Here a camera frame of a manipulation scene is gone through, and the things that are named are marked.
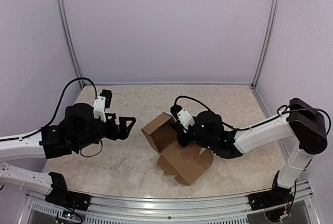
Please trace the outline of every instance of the open cardboard box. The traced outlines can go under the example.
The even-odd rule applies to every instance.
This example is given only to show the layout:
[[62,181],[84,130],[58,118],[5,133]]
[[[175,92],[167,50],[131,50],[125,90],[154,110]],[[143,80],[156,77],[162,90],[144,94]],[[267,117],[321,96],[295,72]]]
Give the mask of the open cardboard box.
[[177,133],[170,127],[172,116],[162,113],[142,128],[151,147],[161,154],[157,160],[166,175],[175,175],[182,185],[191,185],[213,163],[213,153],[194,143],[182,148],[177,142]]

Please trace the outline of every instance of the black mount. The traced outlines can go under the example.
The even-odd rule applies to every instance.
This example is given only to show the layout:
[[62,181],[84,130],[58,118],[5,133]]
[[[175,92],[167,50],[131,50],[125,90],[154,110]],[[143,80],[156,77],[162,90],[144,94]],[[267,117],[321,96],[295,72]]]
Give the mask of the black mount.
[[[291,110],[312,109],[299,98],[290,100]],[[327,148],[327,136],[324,116],[316,110],[304,110],[290,113],[287,118],[295,133],[300,147],[308,154],[317,155]]]
[[[105,108],[110,107],[112,92],[103,90],[100,96],[106,98]],[[98,144],[103,138],[124,140],[136,122],[135,117],[121,116],[117,124],[116,114],[106,113],[107,121],[104,123],[100,118],[94,119],[93,110],[87,103],[76,103],[66,108],[65,118],[59,125],[41,128],[40,145],[47,159],[69,155],[72,151],[78,154],[83,148]]]
[[170,109],[171,114],[176,119],[176,123],[171,123],[170,126],[177,132],[177,141],[180,146],[184,148],[190,142],[194,142],[225,159],[233,159],[243,155],[234,146],[236,131],[224,130],[220,115],[212,111],[200,112],[193,117],[195,125],[189,126],[188,132],[185,133],[177,116],[181,110],[182,107],[178,104]]
[[251,204],[251,209],[258,210],[277,205],[285,204],[292,201],[292,194],[290,189],[284,189],[277,185],[277,177],[279,171],[276,173],[272,188],[268,191],[253,193],[248,196]]
[[69,191],[62,174],[50,172],[49,175],[52,178],[52,191],[45,197],[45,201],[71,210],[88,210],[90,195]]

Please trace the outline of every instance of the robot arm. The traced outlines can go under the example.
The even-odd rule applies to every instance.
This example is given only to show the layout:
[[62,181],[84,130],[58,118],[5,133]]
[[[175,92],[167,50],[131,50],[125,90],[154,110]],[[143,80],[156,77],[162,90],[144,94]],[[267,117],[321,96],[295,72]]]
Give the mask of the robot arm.
[[46,196],[45,200],[64,207],[87,210],[90,196],[67,189],[63,175],[37,173],[12,166],[4,161],[23,158],[51,159],[100,143],[101,139],[126,139],[135,124],[134,117],[119,117],[105,113],[111,105],[112,92],[103,90],[94,107],[85,103],[68,106],[59,125],[44,126],[22,135],[0,138],[0,184],[32,190]]
[[70,155],[72,151],[78,154],[85,147],[98,144],[103,138],[126,139],[135,118],[119,117],[119,124],[116,124],[116,114],[105,113],[105,109],[110,107],[111,98],[112,92],[103,90],[95,100],[94,107],[86,103],[68,106],[65,119],[59,125],[0,138],[0,162],[31,157],[51,159]]
[[223,125],[227,124],[220,115],[206,108],[207,111],[190,119],[190,114],[176,101],[171,107],[176,120],[171,127],[177,132],[177,140],[182,147],[194,142],[222,158],[234,159],[279,139],[296,136],[299,141],[285,166],[277,172],[271,190],[249,196],[253,210],[291,201],[290,191],[298,176],[308,167],[313,156],[327,148],[325,120],[319,113],[320,109],[314,109],[298,98],[291,99],[283,111],[280,108],[276,115],[253,126],[237,129],[229,125],[233,128],[231,131],[224,130]]

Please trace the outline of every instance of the white wall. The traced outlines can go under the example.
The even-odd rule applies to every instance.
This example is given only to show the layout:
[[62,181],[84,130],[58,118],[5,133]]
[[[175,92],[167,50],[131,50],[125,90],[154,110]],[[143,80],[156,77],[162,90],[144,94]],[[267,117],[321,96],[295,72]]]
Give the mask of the white wall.
[[271,0],[65,0],[96,83],[251,83]]
[[[0,62],[0,137],[45,125],[74,78],[56,0],[0,0]],[[78,92],[77,85],[69,88],[55,123]],[[10,163],[41,171],[45,161]],[[0,191],[0,223],[15,223],[24,194],[10,186]]]
[[[333,0],[280,0],[258,92],[270,114],[299,97],[333,117]],[[322,212],[333,219],[333,146],[314,158],[305,176]],[[295,140],[285,141],[290,151]]]

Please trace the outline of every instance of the marble floor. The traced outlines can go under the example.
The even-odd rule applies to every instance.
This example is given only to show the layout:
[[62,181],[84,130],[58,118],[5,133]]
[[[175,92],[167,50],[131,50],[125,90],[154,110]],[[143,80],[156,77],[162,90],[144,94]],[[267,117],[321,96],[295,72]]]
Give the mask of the marble floor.
[[[233,160],[216,156],[212,166],[191,186],[178,184],[156,165],[159,154],[150,147],[140,129],[163,111],[168,112],[177,96],[195,97],[220,114],[223,121],[245,127],[264,119],[247,86],[124,85],[98,86],[97,89],[113,92],[107,112],[134,116],[136,124],[125,141],[105,139],[103,151],[95,157],[84,158],[74,153],[47,161],[44,171],[63,174],[71,190],[154,198],[228,195],[271,187],[274,175],[284,165],[277,142]],[[94,90],[86,86],[78,102],[93,104],[93,101]],[[203,110],[186,99],[179,103],[192,115]],[[99,148],[92,145],[84,149],[84,154],[94,154]]]

